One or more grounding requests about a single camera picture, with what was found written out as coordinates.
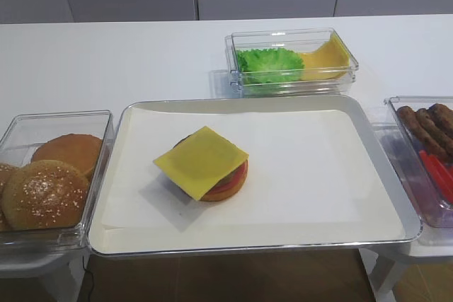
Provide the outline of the red tomato slices in container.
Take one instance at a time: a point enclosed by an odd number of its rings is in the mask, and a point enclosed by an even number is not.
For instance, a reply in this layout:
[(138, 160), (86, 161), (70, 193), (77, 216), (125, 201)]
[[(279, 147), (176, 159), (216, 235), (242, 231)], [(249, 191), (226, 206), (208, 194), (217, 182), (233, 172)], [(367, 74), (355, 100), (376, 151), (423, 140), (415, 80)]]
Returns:
[(442, 196), (452, 204), (452, 173), (435, 155), (428, 154), (424, 150), (418, 154)]

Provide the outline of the plain bun bottom in container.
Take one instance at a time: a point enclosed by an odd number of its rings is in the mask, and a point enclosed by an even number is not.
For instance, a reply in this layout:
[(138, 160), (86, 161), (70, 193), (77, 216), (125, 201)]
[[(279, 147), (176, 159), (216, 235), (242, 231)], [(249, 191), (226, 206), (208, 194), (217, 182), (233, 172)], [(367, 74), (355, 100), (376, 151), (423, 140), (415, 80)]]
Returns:
[(38, 149), (31, 162), (56, 160), (74, 166), (91, 181), (103, 141), (90, 134), (66, 134), (52, 139)]

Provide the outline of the bottom burger bun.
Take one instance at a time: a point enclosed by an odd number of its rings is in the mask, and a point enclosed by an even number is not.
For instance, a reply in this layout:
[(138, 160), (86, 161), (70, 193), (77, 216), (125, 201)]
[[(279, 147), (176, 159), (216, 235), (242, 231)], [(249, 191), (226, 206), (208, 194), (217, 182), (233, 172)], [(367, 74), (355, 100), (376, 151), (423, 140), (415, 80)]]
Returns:
[(210, 192), (210, 190), (200, 198), (202, 202), (220, 202), (234, 196), (244, 185), (247, 176), (237, 183), (235, 186), (231, 187), (229, 190), (223, 192)]

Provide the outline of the brown meat patty left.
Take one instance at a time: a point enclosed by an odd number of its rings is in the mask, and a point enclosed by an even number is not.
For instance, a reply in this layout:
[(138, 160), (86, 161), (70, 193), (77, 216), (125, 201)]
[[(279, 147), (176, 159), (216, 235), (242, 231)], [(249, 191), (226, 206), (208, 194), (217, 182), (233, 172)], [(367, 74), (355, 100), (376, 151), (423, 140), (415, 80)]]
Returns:
[(412, 108), (403, 106), (397, 110), (397, 115), (428, 153), (434, 154), (441, 161), (449, 161), (449, 154), (424, 130)]

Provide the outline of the yellow cheese slices in container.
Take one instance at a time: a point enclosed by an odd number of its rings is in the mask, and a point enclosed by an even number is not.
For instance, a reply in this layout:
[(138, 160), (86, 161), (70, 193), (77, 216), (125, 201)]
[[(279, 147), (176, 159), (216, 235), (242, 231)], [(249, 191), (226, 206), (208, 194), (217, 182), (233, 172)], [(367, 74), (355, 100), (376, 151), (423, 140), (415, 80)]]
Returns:
[(341, 77), (350, 65), (349, 54), (336, 35), (316, 51), (301, 52), (300, 56), (304, 63), (303, 81), (321, 81)]

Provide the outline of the white parchment paper sheet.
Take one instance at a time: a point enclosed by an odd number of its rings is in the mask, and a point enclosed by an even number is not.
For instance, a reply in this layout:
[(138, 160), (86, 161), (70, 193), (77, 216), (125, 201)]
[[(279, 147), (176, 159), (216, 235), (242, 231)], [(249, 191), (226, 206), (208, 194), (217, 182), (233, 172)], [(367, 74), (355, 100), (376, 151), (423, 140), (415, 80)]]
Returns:
[[(220, 203), (189, 198), (153, 163), (205, 126), (249, 155), (245, 185)], [(115, 148), (101, 216), (110, 247), (151, 251), (406, 236), (389, 184), (340, 110), (214, 115), (133, 109)]]

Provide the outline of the clear patty tomato container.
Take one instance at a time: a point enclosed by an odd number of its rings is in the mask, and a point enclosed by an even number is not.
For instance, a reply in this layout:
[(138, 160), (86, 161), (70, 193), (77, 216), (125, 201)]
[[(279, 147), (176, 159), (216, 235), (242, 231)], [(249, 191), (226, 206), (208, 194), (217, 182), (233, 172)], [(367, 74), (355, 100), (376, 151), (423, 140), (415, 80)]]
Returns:
[(384, 104), (389, 111), (389, 122), (379, 130), (379, 140), (421, 219), (435, 228), (451, 228), (452, 204), (427, 171), (419, 155), (422, 144), (410, 135), (397, 117), (397, 110), (404, 105), (419, 109), (435, 103), (452, 108), (451, 97), (387, 98)]

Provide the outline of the brown meat patty right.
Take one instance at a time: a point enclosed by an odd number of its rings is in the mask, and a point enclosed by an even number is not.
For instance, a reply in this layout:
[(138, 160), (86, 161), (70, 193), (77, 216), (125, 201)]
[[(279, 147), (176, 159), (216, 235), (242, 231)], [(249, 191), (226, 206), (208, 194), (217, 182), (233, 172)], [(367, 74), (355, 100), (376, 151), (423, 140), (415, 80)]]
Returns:
[(448, 137), (453, 138), (452, 110), (446, 105), (435, 103), (428, 108), (428, 112), (435, 125)]

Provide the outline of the sesame bun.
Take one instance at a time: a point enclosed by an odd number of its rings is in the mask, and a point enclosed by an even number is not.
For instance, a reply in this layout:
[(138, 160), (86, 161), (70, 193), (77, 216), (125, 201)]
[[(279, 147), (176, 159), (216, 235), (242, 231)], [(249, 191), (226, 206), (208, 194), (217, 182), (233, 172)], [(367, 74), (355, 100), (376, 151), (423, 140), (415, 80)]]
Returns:
[(34, 161), (16, 170), (1, 194), (1, 209), (15, 231), (73, 227), (81, 220), (90, 182), (56, 160)]
[[(6, 183), (10, 179), (10, 177), (18, 170), (18, 167), (9, 165), (6, 163), (2, 163), (0, 165), (0, 197), (2, 197), (4, 188), (6, 187)], [(6, 217), (4, 216), (3, 210), (0, 209), (0, 231), (8, 231), (10, 230), (10, 226), (6, 221)]]

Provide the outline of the brown meat patty middle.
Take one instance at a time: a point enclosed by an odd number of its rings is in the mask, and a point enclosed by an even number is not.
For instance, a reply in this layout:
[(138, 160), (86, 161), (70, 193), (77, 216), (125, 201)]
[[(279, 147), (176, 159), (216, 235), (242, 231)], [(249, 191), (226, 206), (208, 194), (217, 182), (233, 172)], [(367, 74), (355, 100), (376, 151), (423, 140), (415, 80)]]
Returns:
[(421, 127), (446, 153), (446, 156), (442, 157), (449, 161), (452, 158), (452, 139), (435, 124), (435, 121), (426, 109), (419, 109), (415, 115)]

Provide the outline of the dark patty on burger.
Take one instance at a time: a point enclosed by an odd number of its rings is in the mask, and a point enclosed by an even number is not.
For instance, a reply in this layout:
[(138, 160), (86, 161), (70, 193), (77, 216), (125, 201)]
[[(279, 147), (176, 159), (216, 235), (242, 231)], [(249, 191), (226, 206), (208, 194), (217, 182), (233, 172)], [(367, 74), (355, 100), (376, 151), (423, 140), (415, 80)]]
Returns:
[(184, 141), (189, 139), (193, 134), (187, 135), (185, 138), (181, 139), (172, 149), (176, 148), (177, 146), (181, 145)]

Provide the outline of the yellow cheese slice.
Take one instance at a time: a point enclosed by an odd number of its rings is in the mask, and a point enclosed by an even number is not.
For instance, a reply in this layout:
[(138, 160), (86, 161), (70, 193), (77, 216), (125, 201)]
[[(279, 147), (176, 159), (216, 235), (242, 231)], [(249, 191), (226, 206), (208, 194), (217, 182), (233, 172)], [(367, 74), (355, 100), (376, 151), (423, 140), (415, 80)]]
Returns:
[(184, 193), (200, 201), (245, 161), (248, 161), (245, 151), (209, 127), (203, 127), (153, 163)]

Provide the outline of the clear bun container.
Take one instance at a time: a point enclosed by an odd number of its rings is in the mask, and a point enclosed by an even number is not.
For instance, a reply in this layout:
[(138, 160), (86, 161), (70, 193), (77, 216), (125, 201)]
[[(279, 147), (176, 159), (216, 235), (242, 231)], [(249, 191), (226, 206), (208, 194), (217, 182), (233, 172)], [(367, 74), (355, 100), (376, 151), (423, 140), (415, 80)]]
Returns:
[(86, 247), (94, 206), (115, 140), (113, 116), (108, 110), (18, 115), (1, 138), (1, 164), (19, 168), (32, 163), (36, 149), (66, 134), (90, 134), (103, 141), (88, 196), (77, 225), (1, 232), (2, 253), (66, 252)]

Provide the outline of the white metal serving tray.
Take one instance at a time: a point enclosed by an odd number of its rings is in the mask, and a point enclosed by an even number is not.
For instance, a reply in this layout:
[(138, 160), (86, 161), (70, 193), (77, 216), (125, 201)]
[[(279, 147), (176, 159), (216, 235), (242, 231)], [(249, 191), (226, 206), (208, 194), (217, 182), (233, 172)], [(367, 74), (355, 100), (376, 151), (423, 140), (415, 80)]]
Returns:
[[(201, 127), (248, 155), (222, 202), (154, 160)], [(124, 110), (88, 232), (101, 255), (407, 243), (422, 223), (360, 104), (345, 95), (142, 102)]]

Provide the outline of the green lettuce leaf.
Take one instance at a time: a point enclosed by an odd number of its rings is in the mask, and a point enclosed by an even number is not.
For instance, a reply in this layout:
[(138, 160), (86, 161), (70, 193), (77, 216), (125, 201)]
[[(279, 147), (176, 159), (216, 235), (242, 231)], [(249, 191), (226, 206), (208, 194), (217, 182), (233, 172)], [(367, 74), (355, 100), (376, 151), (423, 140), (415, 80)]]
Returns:
[(305, 68), (299, 54), (282, 47), (239, 50), (236, 60), (244, 85), (300, 81)]

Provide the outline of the red tomato slice on burger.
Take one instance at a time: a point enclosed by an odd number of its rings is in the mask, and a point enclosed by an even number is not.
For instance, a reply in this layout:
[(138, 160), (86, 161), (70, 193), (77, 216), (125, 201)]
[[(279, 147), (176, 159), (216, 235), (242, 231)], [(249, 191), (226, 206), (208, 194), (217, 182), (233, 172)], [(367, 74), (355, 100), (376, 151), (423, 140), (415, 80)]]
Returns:
[(242, 163), (237, 169), (228, 174), (225, 178), (221, 179), (210, 192), (223, 192), (235, 186), (247, 176), (248, 161)]

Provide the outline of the brown meat patty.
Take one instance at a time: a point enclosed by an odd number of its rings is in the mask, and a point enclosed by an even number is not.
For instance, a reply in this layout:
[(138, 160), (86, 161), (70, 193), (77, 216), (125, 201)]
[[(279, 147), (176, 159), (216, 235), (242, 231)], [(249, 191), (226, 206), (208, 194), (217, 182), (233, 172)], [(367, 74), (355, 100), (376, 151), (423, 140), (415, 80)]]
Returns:
[(403, 106), (397, 110), (397, 115), (428, 153), (434, 154), (441, 161), (449, 161), (449, 154), (424, 130), (412, 108)]
[(446, 153), (446, 156), (442, 157), (449, 161), (452, 158), (452, 139), (435, 124), (435, 121), (426, 109), (419, 109), (415, 115), (421, 127)]
[(428, 108), (428, 112), (435, 125), (448, 137), (453, 138), (452, 110), (446, 105), (435, 103)]

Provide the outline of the clear lettuce cheese container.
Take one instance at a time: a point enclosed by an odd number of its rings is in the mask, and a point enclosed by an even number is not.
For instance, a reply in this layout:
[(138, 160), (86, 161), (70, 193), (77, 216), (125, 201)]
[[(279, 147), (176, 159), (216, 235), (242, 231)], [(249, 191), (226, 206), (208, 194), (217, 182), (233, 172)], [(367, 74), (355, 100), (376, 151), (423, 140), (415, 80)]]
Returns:
[[(350, 65), (341, 77), (321, 81), (303, 81), (301, 79), (287, 83), (243, 84), (243, 76), (236, 60), (236, 53), (239, 50), (282, 47), (300, 55), (301, 52), (316, 51), (323, 43), (328, 42), (333, 35), (340, 38), (350, 58)], [(232, 33), (226, 36), (225, 44), (230, 86), (243, 98), (344, 93), (355, 82), (355, 73), (359, 69), (358, 61), (339, 34), (332, 28)]]

